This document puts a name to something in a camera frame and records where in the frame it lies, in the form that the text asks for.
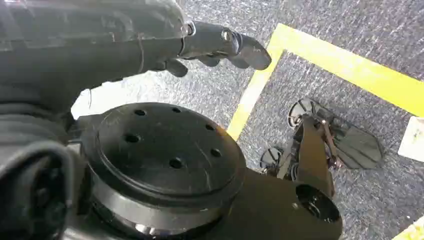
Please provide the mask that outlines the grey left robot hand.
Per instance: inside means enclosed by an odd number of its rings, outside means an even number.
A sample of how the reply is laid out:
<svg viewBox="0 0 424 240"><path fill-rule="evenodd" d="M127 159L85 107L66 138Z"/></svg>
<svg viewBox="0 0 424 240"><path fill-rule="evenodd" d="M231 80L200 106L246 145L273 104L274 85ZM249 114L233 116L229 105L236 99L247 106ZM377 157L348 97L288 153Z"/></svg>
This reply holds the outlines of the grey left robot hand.
<svg viewBox="0 0 424 240"><path fill-rule="evenodd" d="M255 70L271 63L255 38L192 19L175 0L0 3L2 114L63 113L82 90L148 71L182 77L182 59Z"/></svg>

